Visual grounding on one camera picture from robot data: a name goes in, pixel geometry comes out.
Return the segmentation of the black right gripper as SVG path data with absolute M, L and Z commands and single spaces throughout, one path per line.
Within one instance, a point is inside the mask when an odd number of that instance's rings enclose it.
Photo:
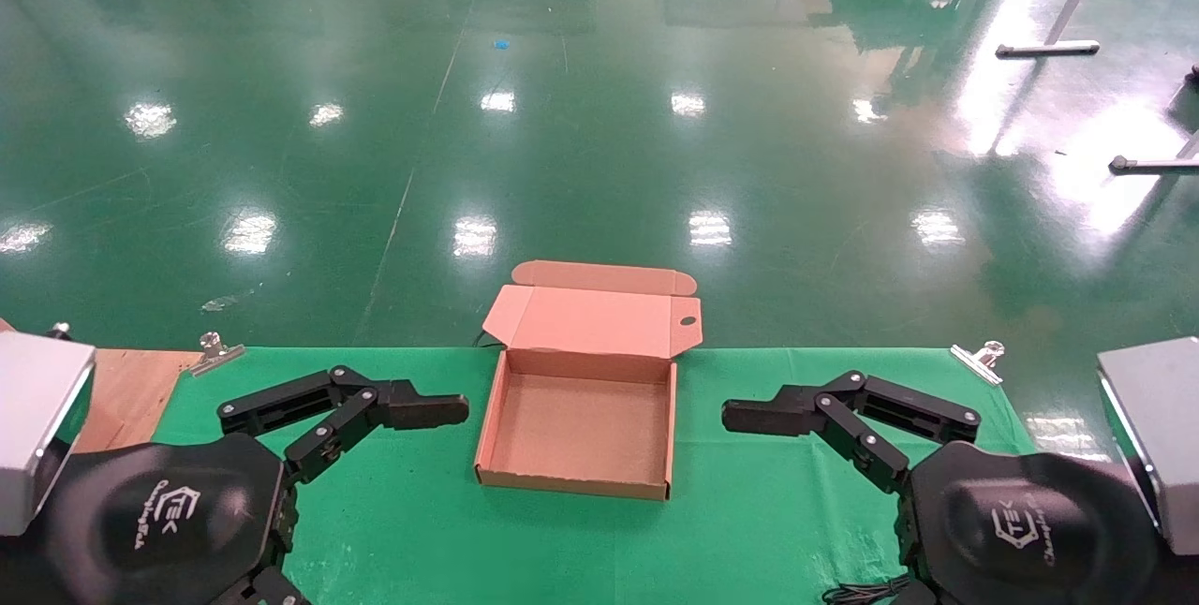
M 950 444 L 910 472 L 869 421 Z M 1126 465 L 982 450 L 968 444 L 981 425 L 975 409 L 850 370 L 782 386 L 769 401 L 728 400 L 722 424 L 817 435 L 882 494 L 900 491 L 896 536 L 910 577 L 891 580 L 891 605 L 1198 600 L 1195 555 L 1165 544 Z

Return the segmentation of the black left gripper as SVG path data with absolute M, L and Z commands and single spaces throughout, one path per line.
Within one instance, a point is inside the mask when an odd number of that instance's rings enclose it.
M 294 486 L 378 426 L 463 424 L 468 400 L 339 365 L 235 397 L 217 416 L 224 437 L 211 443 L 72 456 L 28 530 L 4 538 L 1 600 L 311 604 L 282 570 L 297 524 Z M 252 438 L 312 418 L 283 461 Z

